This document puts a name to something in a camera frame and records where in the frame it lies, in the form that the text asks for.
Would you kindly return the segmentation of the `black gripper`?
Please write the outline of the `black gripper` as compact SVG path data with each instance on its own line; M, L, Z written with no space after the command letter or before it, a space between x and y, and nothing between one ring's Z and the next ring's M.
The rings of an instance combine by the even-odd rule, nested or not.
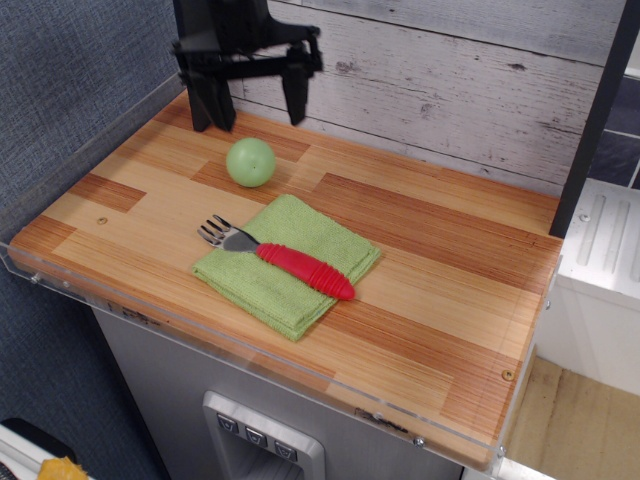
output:
M309 78L323 69L320 29L276 20L265 1L176 1L173 53L183 73L217 79L282 74L290 123L306 118ZM193 128L233 129L236 111L226 81L187 81Z

